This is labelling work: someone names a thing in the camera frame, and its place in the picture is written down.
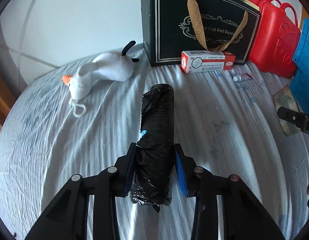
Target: screw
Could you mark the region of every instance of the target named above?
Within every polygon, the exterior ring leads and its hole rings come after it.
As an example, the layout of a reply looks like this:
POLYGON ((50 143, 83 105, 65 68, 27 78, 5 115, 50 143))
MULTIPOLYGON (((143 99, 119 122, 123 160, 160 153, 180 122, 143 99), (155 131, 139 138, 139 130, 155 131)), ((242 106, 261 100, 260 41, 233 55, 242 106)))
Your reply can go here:
POLYGON ((73 176, 71 177, 71 180, 72 180, 72 181, 78 181, 78 180, 80 180, 80 175, 79 175, 79 174, 73 175, 73 176))
POLYGON ((195 173, 203 173, 203 168, 200 167, 200 166, 197 166, 197 167, 194 168, 194 172, 195 173))
POLYGON ((231 179, 232 181, 234 181, 234 182, 237 182, 237 181, 239 181, 240 178, 239 178, 238 175, 233 174, 233 175, 230 176, 230 179, 231 179))
POLYGON ((108 168, 109 173, 115 173, 117 171, 117 168, 115 166, 111 166, 108 168))

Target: red and white box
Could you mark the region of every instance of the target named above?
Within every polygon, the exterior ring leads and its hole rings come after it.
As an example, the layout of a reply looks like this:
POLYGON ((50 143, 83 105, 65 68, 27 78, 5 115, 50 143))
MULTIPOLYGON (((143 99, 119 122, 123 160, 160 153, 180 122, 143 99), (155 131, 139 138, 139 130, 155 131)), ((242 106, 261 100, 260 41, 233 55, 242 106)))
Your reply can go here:
POLYGON ((188 50, 181 53, 181 69, 187 74, 229 70, 234 61, 235 55, 228 51, 188 50))

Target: black plastic bag roll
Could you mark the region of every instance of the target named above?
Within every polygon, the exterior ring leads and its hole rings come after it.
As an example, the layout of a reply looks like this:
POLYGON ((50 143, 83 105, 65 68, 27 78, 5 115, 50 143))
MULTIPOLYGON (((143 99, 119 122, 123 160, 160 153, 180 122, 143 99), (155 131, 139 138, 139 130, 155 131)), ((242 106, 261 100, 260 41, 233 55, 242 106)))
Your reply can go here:
POLYGON ((143 95, 141 133, 131 199, 133 203, 152 205, 158 212, 159 205, 171 203, 174 93, 170 85, 155 85, 143 95))

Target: stuffed animal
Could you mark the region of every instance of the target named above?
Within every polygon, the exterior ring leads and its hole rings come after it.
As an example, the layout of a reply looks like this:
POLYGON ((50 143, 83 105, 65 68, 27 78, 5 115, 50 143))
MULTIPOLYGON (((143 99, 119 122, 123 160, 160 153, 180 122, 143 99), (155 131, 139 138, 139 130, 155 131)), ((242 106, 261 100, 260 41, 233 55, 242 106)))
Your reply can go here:
POLYGON ((135 44, 135 41, 130 41, 122 52, 112 51, 100 54, 91 63, 79 67, 75 75, 66 75, 62 78, 64 84, 69 87, 71 94, 69 103, 75 107, 76 117, 81 117, 86 113, 86 107, 77 104, 77 101, 90 93, 94 82, 98 80, 123 82, 132 76, 133 63, 138 62, 139 59, 130 58, 127 52, 135 44), (76 113, 76 106, 84 109, 81 114, 76 113))

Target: red plastic case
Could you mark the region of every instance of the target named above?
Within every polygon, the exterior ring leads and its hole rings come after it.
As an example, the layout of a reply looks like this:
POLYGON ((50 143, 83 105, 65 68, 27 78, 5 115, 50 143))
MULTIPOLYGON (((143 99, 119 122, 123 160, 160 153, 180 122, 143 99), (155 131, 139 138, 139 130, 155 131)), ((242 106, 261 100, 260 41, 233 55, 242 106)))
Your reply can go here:
POLYGON ((289 3, 277 7, 274 0, 249 0, 259 6, 261 21, 254 44, 249 53, 249 60, 262 72, 271 72, 280 77, 291 78, 297 70, 292 57, 296 51, 301 31, 298 28, 296 11, 289 3), (285 13, 291 8, 295 15, 295 24, 285 13))

